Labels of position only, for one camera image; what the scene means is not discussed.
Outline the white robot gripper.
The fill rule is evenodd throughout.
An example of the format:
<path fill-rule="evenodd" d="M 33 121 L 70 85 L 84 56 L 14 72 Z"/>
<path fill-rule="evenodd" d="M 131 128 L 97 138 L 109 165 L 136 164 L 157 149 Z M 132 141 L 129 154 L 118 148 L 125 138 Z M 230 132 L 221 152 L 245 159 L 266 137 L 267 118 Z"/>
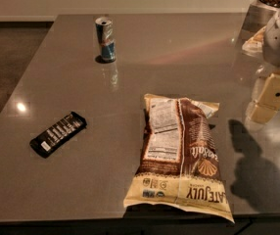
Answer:
<path fill-rule="evenodd" d="M 267 23 L 262 45 L 263 58 L 280 67 L 280 9 Z M 268 123 L 280 111 L 280 70 L 256 81 L 247 118 L 258 124 Z"/>

